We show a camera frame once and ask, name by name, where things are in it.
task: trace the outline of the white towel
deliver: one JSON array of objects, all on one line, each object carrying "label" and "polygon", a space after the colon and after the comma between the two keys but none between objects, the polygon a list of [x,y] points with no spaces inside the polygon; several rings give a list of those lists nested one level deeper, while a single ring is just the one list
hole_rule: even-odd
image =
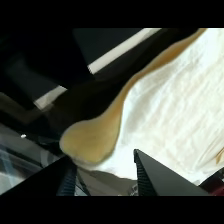
[{"label": "white towel", "polygon": [[223,63],[224,29],[200,29],[136,74],[104,114],[67,129],[62,150],[84,168],[137,179],[139,149],[200,184],[224,167]]}]

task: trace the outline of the white fabric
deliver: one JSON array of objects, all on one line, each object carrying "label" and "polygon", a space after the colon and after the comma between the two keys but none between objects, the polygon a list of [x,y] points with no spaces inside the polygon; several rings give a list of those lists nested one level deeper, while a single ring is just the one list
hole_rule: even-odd
[{"label": "white fabric", "polygon": [[140,149],[200,184],[224,166],[224,29],[208,29],[176,59],[135,83],[115,150],[95,170],[136,179]]}]

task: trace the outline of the wrinkled white cloth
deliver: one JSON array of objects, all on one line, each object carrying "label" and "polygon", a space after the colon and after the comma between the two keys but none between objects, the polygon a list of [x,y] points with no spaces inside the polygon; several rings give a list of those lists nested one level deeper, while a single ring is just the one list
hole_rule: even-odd
[{"label": "wrinkled white cloth", "polygon": [[139,149],[199,185],[224,146],[224,29],[207,29],[130,89],[113,154],[95,170],[137,179]]}]

